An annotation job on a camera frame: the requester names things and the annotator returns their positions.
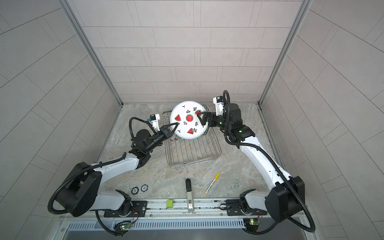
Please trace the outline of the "watermelon pattern white plate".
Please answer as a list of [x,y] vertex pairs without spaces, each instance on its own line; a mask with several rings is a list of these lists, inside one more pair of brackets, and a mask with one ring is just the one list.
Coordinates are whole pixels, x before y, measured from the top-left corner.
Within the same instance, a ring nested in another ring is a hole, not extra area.
[[203,125],[198,114],[206,108],[194,101],[185,101],[174,107],[169,120],[170,129],[181,139],[194,140],[208,131],[208,123]]

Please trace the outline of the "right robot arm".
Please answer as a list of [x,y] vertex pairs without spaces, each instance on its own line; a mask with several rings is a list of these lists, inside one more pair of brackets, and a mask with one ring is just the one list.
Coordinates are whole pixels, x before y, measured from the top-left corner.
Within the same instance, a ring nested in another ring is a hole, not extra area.
[[210,128],[220,128],[226,143],[237,147],[251,160],[270,190],[267,194],[248,190],[240,195],[237,206],[243,214],[265,211],[274,220],[272,226],[263,231],[252,230],[252,223],[249,223],[245,232],[266,234],[278,223],[289,220],[304,231],[314,233],[316,225],[305,203],[304,181],[292,177],[267,153],[251,128],[243,124],[241,110],[231,103],[227,90],[214,98],[214,104],[216,112],[199,113],[200,122]]

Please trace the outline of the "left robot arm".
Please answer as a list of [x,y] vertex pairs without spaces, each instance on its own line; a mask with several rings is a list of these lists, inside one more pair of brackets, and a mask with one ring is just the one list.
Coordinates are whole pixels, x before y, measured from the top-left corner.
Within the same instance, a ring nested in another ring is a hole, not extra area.
[[115,160],[88,165],[81,162],[72,169],[48,201],[48,212],[53,215],[71,214],[79,217],[88,211],[110,211],[125,217],[132,212],[132,199],[121,190],[101,191],[106,181],[143,167],[154,148],[172,137],[179,123],[160,127],[153,135],[147,129],[132,135],[132,149]]

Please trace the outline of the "yellow white marker pen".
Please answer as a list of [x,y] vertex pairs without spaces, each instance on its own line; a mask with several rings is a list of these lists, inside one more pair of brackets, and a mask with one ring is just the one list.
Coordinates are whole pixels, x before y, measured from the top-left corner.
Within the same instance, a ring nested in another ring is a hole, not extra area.
[[209,192],[209,190],[212,188],[213,184],[216,182],[216,180],[219,178],[220,176],[220,173],[219,174],[216,174],[216,176],[214,177],[214,179],[212,180],[212,182],[210,183],[210,185],[208,186],[208,188],[206,189],[205,193],[204,193],[204,196],[207,195],[207,193]]

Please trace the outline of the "black silver handheld tool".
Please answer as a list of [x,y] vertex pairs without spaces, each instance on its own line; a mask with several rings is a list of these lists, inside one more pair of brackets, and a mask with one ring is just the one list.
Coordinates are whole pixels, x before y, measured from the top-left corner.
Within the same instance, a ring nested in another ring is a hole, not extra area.
[[195,208],[194,208],[194,199],[193,199],[193,193],[192,193],[192,182],[190,179],[186,179],[186,192],[187,192],[188,212],[191,213],[195,210]]

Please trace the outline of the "green small block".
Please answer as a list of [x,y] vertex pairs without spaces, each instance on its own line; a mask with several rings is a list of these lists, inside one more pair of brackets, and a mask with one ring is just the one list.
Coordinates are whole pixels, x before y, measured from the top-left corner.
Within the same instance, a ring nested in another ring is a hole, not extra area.
[[166,201],[166,208],[167,209],[173,208],[173,205],[174,205],[174,200],[167,200]]

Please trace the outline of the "left green circuit board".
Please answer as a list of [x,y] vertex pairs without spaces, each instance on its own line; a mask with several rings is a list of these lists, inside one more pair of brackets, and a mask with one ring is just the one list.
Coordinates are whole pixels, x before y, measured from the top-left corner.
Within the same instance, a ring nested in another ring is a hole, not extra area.
[[115,225],[115,231],[119,231],[119,232],[128,231],[132,227],[132,225],[133,224],[131,221],[122,221]]

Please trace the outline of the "green circuit board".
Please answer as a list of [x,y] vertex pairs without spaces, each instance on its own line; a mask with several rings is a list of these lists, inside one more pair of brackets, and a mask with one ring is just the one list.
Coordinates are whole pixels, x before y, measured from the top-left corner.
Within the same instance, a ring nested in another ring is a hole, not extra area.
[[259,230],[261,222],[259,219],[243,219],[245,231],[248,233],[256,234]]
[[133,224],[131,221],[122,221],[115,225],[115,231],[119,231],[119,232],[128,231],[132,227],[132,225]]

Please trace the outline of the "perforated vent strip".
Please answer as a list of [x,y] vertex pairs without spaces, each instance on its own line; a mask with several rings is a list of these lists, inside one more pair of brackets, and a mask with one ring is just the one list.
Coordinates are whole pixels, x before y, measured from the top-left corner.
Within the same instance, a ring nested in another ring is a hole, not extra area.
[[[159,219],[138,220],[130,230],[244,229],[242,219]],[[101,231],[97,221],[71,222],[68,231]]]

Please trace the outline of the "right green circuit board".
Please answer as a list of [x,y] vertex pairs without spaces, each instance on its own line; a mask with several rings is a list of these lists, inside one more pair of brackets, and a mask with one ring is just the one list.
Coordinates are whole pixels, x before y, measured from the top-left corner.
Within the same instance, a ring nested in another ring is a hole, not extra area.
[[256,234],[259,230],[261,222],[259,219],[243,219],[245,231],[248,233]]

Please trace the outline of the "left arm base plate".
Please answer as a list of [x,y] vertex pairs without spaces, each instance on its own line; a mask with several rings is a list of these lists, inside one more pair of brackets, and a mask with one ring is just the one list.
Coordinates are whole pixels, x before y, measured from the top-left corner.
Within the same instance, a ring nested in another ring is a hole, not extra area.
[[148,201],[131,201],[123,203],[118,210],[105,210],[104,218],[141,218],[147,211]]

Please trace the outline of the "aluminium front rail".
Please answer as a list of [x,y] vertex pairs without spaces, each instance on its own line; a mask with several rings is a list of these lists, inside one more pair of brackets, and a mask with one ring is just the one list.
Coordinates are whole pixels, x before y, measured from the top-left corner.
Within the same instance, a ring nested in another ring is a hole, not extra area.
[[[147,211],[144,217],[135,218],[139,220],[144,219],[160,219],[160,218],[170,218],[170,219],[192,219],[192,218],[202,218],[202,219],[218,219],[218,218],[269,218],[270,214],[266,216],[228,216],[225,211],[219,209],[220,204],[224,204],[226,200],[234,200],[240,198],[194,198],[194,208],[195,210],[191,213],[188,212],[188,203],[186,198],[181,199],[133,199],[131,201],[148,201]],[[166,201],[174,200],[173,208],[166,208]],[[245,201],[241,200],[242,208],[245,209]],[[262,207],[256,207],[255,209],[266,211]],[[100,212],[102,218],[104,218],[105,210],[112,210],[111,207],[99,207],[97,209]]]

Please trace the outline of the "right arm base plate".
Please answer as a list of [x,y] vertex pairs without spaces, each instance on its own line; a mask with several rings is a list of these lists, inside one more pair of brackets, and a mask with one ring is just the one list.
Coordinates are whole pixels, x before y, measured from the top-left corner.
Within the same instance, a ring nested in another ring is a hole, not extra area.
[[266,216],[268,212],[259,209],[242,208],[240,199],[226,200],[220,204],[219,209],[225,211],[228,216]]

